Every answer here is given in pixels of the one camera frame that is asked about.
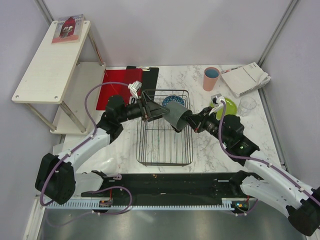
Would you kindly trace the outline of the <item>dark green ceramic mug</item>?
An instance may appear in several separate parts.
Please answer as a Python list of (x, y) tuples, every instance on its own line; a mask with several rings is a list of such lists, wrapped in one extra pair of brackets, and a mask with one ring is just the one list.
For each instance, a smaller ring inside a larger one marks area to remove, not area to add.
[(163, 118), (178, 132), (188, 125), (186, 117), (193, 114), (190, 109), (176, 101), (170, 101), (165, 108), (168, 112), (162, 115)]

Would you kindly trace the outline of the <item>blue patterned ceramic bowl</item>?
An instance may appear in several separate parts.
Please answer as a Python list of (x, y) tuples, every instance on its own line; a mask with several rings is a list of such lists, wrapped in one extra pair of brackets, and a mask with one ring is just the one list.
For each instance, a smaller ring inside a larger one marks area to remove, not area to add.
[(177, 102), (177, 103), (181, 104), (182, 106), (185, 106), (185, 101), (183, 100), (183, 98), (178, 95), (174, 95), (174, 94), (166, 96), (164, 98), (164, 100), (162, 101), (162, 106), (165, 107), (170, 102)]

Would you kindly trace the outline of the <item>black wire dish rack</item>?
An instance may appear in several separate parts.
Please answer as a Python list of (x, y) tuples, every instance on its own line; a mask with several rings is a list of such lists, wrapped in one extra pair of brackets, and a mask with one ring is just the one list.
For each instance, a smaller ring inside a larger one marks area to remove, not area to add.
[(192, 129), (177, 132), (164, 118), (137, 120), (136, 159), (144, 166), (187, 166), (193, 161)]

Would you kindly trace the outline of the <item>lime green plastic plate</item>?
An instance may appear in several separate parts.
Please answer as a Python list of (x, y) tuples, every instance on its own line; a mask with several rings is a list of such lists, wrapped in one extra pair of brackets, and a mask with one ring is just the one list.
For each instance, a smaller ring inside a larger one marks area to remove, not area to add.
[[(237, 106), (236, 106), (236, 104), (231, 99), (229, 99), (227, 97), (225, 97), (224, 100), (225, 100), (225, 103), (226, 103), (225, 116), (226, 115), (236, 115), (237, 114)], [(216, 119), (217, 120), (221, 119), (222, 113), (223, 113), (223, 108), (219, 109), (216, 112)]]

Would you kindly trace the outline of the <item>pink plastic cup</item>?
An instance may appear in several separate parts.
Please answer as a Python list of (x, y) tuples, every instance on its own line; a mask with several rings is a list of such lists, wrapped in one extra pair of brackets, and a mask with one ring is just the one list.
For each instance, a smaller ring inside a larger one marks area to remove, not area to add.
[[(217, 69), (216, 67), (207, 67), (206, 69)], [(207, 92), (212, 91), (219, 77), (217, 78), (208, 78), (205, 76), (205, 70), (203, 75), (203, 89)]]

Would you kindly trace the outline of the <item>light blue plastic cup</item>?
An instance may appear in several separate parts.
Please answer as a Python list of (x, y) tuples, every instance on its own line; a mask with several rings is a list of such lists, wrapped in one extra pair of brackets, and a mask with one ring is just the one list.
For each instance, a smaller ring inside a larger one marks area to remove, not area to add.
[(218, 69), (215, 69), (215, 68), (210, 68), (210, 69), (206, 69), (205, 70), (204, 75), (207, 78), (215, 79), (215, 78), (219, 77), (220, 71)]

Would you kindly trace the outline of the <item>clear glass tumbler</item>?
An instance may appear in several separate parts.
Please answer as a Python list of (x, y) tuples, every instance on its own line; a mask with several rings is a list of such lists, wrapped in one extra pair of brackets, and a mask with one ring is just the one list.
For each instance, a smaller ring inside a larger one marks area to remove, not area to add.
[(242, 117), (248, 116), (250, 112), (256, 108), (256, 106), (257, 102), (254, 98), (250, 96), (244, 96), (239, 102), (237, 113)]

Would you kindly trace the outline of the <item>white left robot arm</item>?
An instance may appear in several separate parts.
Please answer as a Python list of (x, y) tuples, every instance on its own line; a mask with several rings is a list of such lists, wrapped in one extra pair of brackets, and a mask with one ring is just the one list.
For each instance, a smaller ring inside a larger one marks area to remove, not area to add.
[(124, 122), (138, 118), (154, 120), (167, 113), (167, 107), (154, 102), (145, 93), (134, 104), (125, 104), (120, 95), (111, 96), (99, 122), (85, 139), (72, 149), (42, 157), (35, 181), (35, 188), (40, 191), (40, 204), (46, 206), (44, 197), (60, 205), (66, 203), (79, 186), (76, 171), (119, 137)]

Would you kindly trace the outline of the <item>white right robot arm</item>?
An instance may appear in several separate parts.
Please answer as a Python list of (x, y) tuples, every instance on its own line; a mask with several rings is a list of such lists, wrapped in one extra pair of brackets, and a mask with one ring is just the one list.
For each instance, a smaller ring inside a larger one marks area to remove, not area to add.
[(320, 189), (313, 188), (271, 163), (262, 150), (244, 135), (245, 127), (235, 115), (220, 120), (211, 107), (185, 117), (196, 133), (217, 138), (224, 153), (249, 170), (239, 171), (229, 184), (235, 197), (254, 197), (281, 212), (301, 234), (312, 236), (320, 228)]

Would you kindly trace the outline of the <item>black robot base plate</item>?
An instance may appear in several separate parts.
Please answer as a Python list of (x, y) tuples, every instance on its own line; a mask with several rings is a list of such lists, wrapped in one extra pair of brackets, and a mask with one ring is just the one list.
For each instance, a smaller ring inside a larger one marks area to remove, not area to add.
[(253, 200), (236, 186), (234, 172), (227, 173), (128, 173), (120, 180), (104, 177), (99, 193), (82, 197), (111, 197), (115, 203), (219, 204), (222, 199)]

